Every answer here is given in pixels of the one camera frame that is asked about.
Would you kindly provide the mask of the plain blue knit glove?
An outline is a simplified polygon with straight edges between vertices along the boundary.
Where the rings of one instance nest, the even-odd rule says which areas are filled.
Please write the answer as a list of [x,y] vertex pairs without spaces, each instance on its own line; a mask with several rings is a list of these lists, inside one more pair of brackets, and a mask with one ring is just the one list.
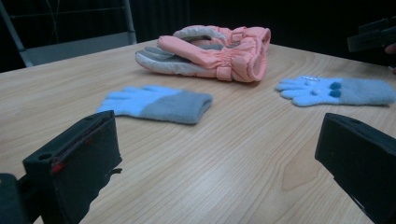
[[212,102],[213,97],[208,93],[147,85],[109,93],[97,111],[113,110],[116,116],[193,125]]

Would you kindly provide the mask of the pink ski glove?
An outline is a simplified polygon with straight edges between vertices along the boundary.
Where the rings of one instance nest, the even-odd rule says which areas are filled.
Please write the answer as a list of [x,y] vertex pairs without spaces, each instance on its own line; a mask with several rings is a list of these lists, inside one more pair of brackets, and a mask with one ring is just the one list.
[[221,44],[224,47],[234,47],[251,37],[258,39],[265,50],[268,50],[271,31],[263,27],[238,27],[229,29],[213,25],[193,25],[173,33],[173,36],[196,46]]
[[248,37],[235,47],[221,44],[195,46],[180,38],[161,36],[156,47],[135,54],[138,64],[149,71],[188,77],[212,77],[222,81],[261,81],[266,69],[265,47]]

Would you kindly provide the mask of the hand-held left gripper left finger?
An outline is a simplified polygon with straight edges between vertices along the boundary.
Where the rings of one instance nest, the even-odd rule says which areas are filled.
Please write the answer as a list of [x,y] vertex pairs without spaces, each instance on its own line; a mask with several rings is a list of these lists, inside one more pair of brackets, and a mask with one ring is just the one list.
[[23,160],[47,224],[78,224],[121,162],[113,111],[81,119]]

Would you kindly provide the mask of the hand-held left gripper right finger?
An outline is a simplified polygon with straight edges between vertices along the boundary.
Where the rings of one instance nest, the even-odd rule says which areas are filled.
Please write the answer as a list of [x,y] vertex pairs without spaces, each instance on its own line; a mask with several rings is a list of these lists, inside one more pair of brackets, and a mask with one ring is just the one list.
[[396,224],[396,139],[327,113],[315,159],[374,224]]

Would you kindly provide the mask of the blue knit glove with dots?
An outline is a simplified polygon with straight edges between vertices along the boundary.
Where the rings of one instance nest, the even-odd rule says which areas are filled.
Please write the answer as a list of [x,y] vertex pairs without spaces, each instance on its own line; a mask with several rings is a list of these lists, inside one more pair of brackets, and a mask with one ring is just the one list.
[[396,91],[385,81],[365,78],[309,77],[282,79],[280,95],[297,106],[391,105]]

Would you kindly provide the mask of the white metal desk frame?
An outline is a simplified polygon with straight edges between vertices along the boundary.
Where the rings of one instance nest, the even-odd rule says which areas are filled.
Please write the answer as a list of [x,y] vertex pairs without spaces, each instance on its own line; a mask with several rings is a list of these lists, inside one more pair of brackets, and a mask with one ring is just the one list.
[[136,43],[129,0],[0,0],[27,67]]

